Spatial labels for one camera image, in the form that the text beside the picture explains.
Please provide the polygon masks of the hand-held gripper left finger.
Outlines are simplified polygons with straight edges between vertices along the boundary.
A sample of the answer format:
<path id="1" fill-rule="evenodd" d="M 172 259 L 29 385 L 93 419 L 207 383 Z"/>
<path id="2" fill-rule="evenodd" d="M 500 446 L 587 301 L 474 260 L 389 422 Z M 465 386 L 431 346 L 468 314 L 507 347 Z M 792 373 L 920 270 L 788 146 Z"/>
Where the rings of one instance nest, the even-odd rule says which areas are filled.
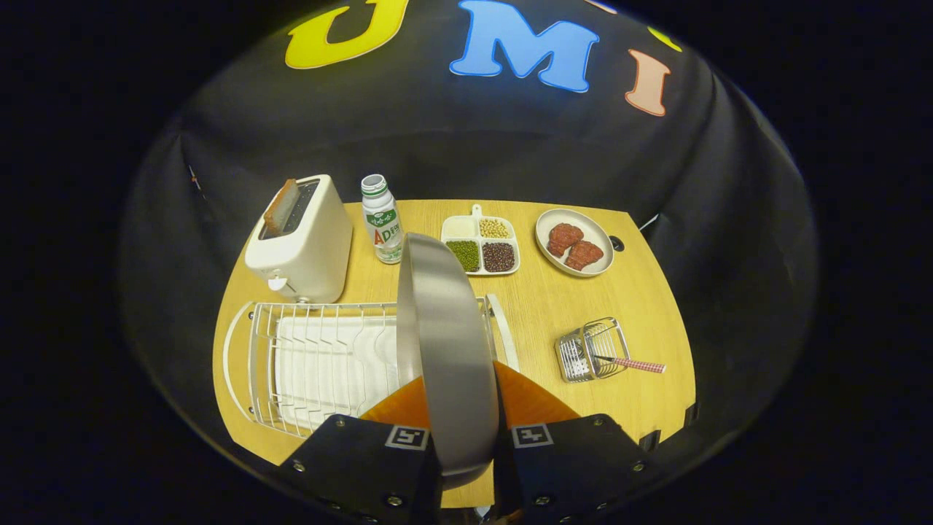
<path id="1" fill-rule="evenodd" d="M 437 524 L 441 466 L 422 378 L 360 418 L 334 414 L 276 468 L 294 495 L 344 524 Z"/>

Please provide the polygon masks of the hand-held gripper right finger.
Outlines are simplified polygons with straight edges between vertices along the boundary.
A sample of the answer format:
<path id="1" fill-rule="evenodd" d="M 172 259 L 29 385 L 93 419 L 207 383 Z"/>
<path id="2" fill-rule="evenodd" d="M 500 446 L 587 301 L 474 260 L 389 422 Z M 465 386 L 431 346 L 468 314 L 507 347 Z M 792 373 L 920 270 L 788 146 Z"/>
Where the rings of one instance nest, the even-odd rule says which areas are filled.
<path id="1" fill-rule="evenodd" d="M 494 372 L 494 524 L 603 524 L 656 487 L 655 459 L 611 416 L 581 416 L 503 363 Z"/>

